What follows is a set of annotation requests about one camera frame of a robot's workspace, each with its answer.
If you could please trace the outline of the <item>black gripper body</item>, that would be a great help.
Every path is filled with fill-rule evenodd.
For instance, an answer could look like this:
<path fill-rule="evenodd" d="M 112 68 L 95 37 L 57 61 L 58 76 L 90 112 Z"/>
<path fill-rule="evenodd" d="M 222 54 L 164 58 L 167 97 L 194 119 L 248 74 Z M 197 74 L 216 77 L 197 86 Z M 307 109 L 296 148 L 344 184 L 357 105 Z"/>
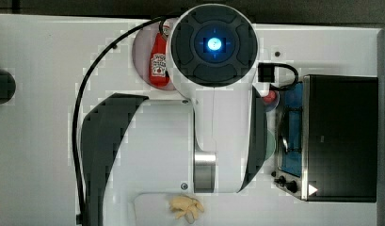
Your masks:
<path fill-rule="evenodd" d="M 258 81 L 263 83 L 274 83 L 275 66 L 271 63 L 260 63 L 258 65 Z"/>

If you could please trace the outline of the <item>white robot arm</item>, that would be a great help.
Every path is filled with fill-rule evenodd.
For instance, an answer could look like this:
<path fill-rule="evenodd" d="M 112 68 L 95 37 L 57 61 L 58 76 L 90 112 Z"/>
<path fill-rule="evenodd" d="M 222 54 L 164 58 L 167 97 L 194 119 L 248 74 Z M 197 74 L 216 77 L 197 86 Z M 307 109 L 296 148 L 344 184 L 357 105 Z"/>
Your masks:
<path fill-rule="evenodd" d="M 226 5 L 183 13 L 168 36 L 174 99 L 114 93 L 84 118 L 85 226 L 135 226 L 146 193 L 239 193 L 265 161 L 269 82 L 259 39 Z"/>

